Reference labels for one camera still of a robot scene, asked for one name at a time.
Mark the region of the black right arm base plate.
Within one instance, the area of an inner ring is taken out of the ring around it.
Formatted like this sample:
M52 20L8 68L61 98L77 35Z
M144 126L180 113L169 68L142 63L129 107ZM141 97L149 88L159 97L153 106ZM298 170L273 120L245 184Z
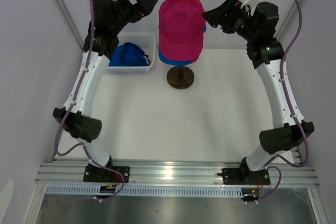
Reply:
M270 185L270 177L265 169L256 172L245 168L222 168L220 173L224 185Z

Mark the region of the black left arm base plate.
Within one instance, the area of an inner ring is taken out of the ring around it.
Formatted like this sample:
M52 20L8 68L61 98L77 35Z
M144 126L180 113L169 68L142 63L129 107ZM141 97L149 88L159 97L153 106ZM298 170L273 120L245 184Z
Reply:
M131 170L129 166L114 166L112 169L124 177L125 183L129 182ZM94 183L122 183L122 178L116 173L88 164L83 175L83 181Z

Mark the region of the pink cap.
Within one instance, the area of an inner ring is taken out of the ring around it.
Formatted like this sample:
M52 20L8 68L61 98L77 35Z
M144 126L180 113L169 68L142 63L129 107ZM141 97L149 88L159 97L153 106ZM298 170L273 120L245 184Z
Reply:
M185 61L183 64L184 64L184 65L190 65L190 64L195 63L197 60L198 60L198 58L194 58L194 59L192 59L192 60Z
M203 13L200 0L165 0L159 9L159 29L168 35L195 33L206 24Z

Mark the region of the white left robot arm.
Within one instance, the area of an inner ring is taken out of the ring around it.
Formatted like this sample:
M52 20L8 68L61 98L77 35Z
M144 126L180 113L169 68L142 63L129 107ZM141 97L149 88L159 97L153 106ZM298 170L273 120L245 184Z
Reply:
M81 67L65 104L53 111L53 117L59 124L54 141L55 154L62 156L58 150L60 137L63 131L68 132L83 147L90 165L97 167L95 176L104 183L113 178L113 168L107 165L111 156L99 139L102 122L91 117L93 100L119 44L118 34L127 24L149 16L157 2L89 0L91 20L83 46Z

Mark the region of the blue cap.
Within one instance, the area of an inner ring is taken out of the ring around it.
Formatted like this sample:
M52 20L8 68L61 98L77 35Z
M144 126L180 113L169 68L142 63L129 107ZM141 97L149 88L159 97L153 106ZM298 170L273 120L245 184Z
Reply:
M139 46L126 42L115 49L109 67L146 67L150 63L149 56Z
M183 35L181 32L168 35L164 29L159 29L159 58L163 63L174 66L185 66L183 63L199 58L204 43L206 25L195 33Z

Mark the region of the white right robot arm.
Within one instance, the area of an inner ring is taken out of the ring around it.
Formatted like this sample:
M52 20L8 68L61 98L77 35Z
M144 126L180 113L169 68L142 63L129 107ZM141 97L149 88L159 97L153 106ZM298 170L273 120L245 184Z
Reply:
M202 17L210 26L220 27L226 34L237 33L247 41L248 58L267 93L273 128L260 132L260 144L239 166L240 180L251 184L267 174L267 164L301 145L314 132L314 124L304 119L286 80L285 53L274 37L279 20L277 5L261 1L252 13L250 6L239 0L226 0Z

